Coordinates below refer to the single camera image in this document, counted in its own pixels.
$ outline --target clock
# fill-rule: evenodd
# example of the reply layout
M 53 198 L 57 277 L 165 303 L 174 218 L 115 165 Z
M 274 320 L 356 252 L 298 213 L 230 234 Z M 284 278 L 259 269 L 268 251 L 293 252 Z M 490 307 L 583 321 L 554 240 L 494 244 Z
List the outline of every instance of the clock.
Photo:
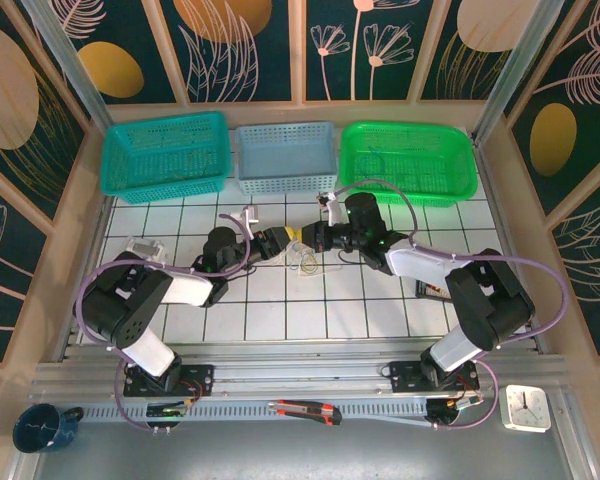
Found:
M 544 390 L 523 385 L 500 389 L 500 413 L 506 428 L 543 433 L 551 428 L 549 403 Z

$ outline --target clock hands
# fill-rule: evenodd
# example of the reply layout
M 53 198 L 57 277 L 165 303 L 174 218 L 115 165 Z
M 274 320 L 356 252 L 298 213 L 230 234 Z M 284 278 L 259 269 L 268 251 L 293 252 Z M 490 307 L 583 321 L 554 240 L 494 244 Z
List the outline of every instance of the clock hands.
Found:
M 531 411 L 531 409 L 529 408 L 529 406 L 527 405 L 527 394 L 525 392 L 522 392 L 522 408 L 519 408 L 518 410 L 516 410 L 516 412 L 519 412 L 520 410 L 527 410 L 531 415 L 533 415 L 533 418 L 535 418 L 536 421 L 538 420 L 538 417 L 536 417 L 536 414 L 533 413 Z

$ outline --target grid tile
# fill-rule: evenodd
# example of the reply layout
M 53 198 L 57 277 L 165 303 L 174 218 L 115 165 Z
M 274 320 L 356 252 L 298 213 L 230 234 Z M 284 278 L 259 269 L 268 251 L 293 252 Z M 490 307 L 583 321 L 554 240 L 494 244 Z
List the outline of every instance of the grid tile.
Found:
M 449 333 L 442 302 L 423 298 L 405 300 L 409 333 L 413 337 L 437 337 Z
M 246 340 L 284 340 L 284 302 L 247 304 Z
M 206 241 L 206 235 L 179 236 L 175 264 L 179 267 L 190 267 L 196 257 L 202 253 L 202 247 Z
M 366 338 L 367 319 L 364 302 L 327 302 L 329 338 Z
M 152 204 L 128 205 L 116 200 L 100 261 L 117 256 L 129 236 L 158 239 L 168 264 L 190 266 L 202 253 L 215 226 L 229 226 L 220 213 L 239 213 L 258 205 L 260 223 L 254 231 L 272 226 L 300 228 L 321 219 L 317 192 L 246 196 L 235 178 L 220 194 L 192 196 Z M 413 222 L 404 205 L 380 205 L 388 228 L 409 233 Z M 457 253 L 491 247 L 501 251 L 484 188 L 467 202 L 447 209 L 415 207 L 420 244 Z M 161 306 L 151 328 L 169 343 L 201 341 L 296 340 L 439 336 L 457 325 L 450 302 L 415 298 L 415 279 L 398 279 L 360 265 L 343 265 L 337 250 L 316 255 L 314 275 L 282 266 L 262 266 L 236 278 L 227 294 L 210 309 L 189 305 Z M 360 255 L 343 254 L 360 262 Z M 82 334 L 78 342 L 88 343 Z
M 462 217 L 462 226 L 465 229 L 495 228 L 489 203 L 486 200 L 459 203 L 458 210 Z
M 219 303 L 207 309 L 205 341 L 244 340 L 245 308 L 244 303 Z
M 147 210 L 147 207 L 115 208 L 111 227 L 109 228 L 109 236 L 142 236 Z
M 444 311 L 447 314 L 449 331 L 451 331 L 458 326 L 458 315 L 456 314 L 456 309 L 453 307 L 451 302 L 444 302 Z
M 500 239 L 495 230 L 467 230 L 465 234 L 471 253 L 480 253 L 485 248 L 493 248 L 502 253 Z
M 402 298 L 400 277 L 362 267 L 364 298 Z
M 424 208 L 414 206 L 413 209 L 416 212 L 416 219 L 418 220 L 418 229 L 427 229 L 427 220 L 424 216 Z M 391 205 L 391 220 L 393 223 L 394 230 L 409 230 L 413 229 L 413 217 L 411 211 L 406 205 Z
M 367 321 L 370 337 L 407 337 L 404 300 L 367 300 Z
M 468 253 L 462 230 L 433 230 L 429 232 L 431 245 L 449 253 Z
M 324 300 L 324 275 L 300 276 L 287 270 L 287 300 Z
M 164 322 L 167 316 L 167 305 L 160 305 L 149 322 L 149 328 L 158 338 L 164 334 Z
M 324 302 L 287 303 L 287 338 L 326 338 Z
M 284 301 L 285 299 L 285 267 L 261 267 L 248 280 L 249 302 Z
M 180 235 L 208 234 L 215 226 L 216 207 L 184 207 L 180 222 Z
M 206 309 L 191 305 L 169 305 L 164 327 L 166 343 L 199 343 L 204 335 Z
M 169 237 L 154 237 L 154 236 L 145 236 L 149 240 L 158 240 L 164 246 L 164 250 L 162 251 L 162 260 L 167 265 L 175 265 L 174 260 L 176 256 L 176 244 L 178 243 L 178 237 L 169 236 Z
M 149 207 L 144 235 L 178 235 L 181 207 Z
M 425 208 L 429 230 L 462 230 L 460 213 L 455 207 Z
M 362 274 L 358 265 L 331 267 L 325 275 L 327 300 L 362 298 Z

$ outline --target black cable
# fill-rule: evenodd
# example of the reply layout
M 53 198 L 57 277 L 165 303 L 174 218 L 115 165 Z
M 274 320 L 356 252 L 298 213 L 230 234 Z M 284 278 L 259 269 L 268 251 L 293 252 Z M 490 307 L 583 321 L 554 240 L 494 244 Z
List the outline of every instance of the black cable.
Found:
M 338 251 L 338 259 L 342 262 L 342 263 L 346 263 L 347 265 L 365 265 L 362 262 L 350 262 L 349 260 L 345 260 L 344 258 L 342 258 L 342 254 L 345 253 L 344 250 L 339 250 Z
M 237 277 L 231 277 L 229 280 L 227 280 L 228 282 L 233 282 L 234 280 L 237 280 L 239 278 L 245 278 L 248 277 L 249 275 L 253 274 L 256 272 L 256 270 L 258 269 L 258 267 L 251 267 L 250 270 L 247 270 L 247 273 L 243 274 L 243 275 L 238 275 Z

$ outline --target red utility knife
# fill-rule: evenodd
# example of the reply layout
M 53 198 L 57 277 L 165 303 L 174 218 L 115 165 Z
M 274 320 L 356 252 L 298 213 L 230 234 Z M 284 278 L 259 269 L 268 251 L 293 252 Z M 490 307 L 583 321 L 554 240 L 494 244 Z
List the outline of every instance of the red utility knife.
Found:
M 342 421 L 340 410 L 327 403 L 278 400 L 269 402 L 268 406 L 278 415 L 306 418 L 325 425 L 340 425 Z

